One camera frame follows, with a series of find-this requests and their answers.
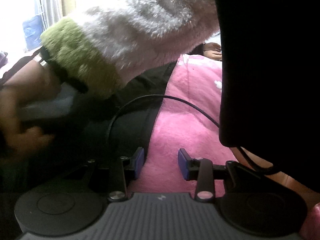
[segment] skin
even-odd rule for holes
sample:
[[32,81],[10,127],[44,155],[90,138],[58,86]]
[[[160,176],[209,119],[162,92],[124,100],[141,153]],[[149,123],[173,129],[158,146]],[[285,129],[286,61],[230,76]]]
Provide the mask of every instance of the skin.
[[209,42],[203,45],[203,55],[213,60],[222,60],[221,46],[214,42]]
[[0,159],[1,164],[21,161],[52,141],[53,135],[44,135],[39,127],[21,130],[16,109],[31,101],[55,98],[59,92],[58,78],[34,60],[5,83],[0,91],[0,128],[14,151],[9,159]]

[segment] pink object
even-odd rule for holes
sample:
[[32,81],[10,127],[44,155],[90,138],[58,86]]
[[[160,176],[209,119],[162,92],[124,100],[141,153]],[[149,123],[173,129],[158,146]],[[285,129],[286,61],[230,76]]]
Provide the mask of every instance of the pink object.
[[[199,55],[181,55],[165,94],[200,107],[219,122],[222,63]],[[215,164],[235,160],[231,150],[221,145],[218,128],[190,106],[164,99],[150,139],[148,158],[140,179],[130,192],[190,192],[194,181],[185,181],[178,166],[178,150],[185,148],[193,158],[203,157]],[[216,194],[224,194],[222,181]]]
[[320,240],[320,203],[308,214],[300,234],[305,240]]

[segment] blue bag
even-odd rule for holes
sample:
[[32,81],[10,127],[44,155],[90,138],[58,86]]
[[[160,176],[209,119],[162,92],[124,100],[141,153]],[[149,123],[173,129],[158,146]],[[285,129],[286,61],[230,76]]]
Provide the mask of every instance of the blue bag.
[[32,17],[22,23],[27,49],[32,50],[41,45],[40,35],[43,32],[42,19],[40,15]]

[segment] blue clip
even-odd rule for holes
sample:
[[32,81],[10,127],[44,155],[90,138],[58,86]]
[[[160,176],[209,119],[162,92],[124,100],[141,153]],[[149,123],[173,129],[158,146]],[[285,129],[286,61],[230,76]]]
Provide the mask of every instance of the blue clip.
[[144,149],[139,147],[133,156],[134,179],[138,179],[144,163]]
[[190,180],[190,171],[188,169],[188,165],[190,162],[191,162],[190,156],[188,155],[185,149],[181,148],[178,151],[178,165],[183,175],[183,178],[187,181]]

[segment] plush fabric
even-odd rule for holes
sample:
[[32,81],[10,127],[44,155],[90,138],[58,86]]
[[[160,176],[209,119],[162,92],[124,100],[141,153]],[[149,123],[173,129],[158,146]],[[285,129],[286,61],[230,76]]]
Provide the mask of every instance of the plush fabric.
[[[219,121],[222,63],[199,55],[179,58],[165,94],[185,99]],[[130,192],[190,192],[195,182],[183,179],[178,167],[178,150],[185,148],[193,158],[215,164],[235,160],[229,148],[219,142],[218,128],[205,116],[183,103],[164,99],[151,135],[148,158],[140,178]],[[217,196],[224,193],[216,182]]]
[[100,97],[108,97],[124,87],[113,64],[105,62],[97,48],[70,18],[63,18],[42,36],[42,43],[55,62],[90,87]]
[[[70,76],[107,98],[145,70],[190,52],[218,29],[214,0],[96,0],[50,27],[41,39]],[[88,55],[89,47],[94,54]],[[86,56],[81,57],[83,49]],[[84,58],[84,66],[70,64]],[[97,58],[103,63],[97,64]],[[120,79],[109,83],[116,73]]]

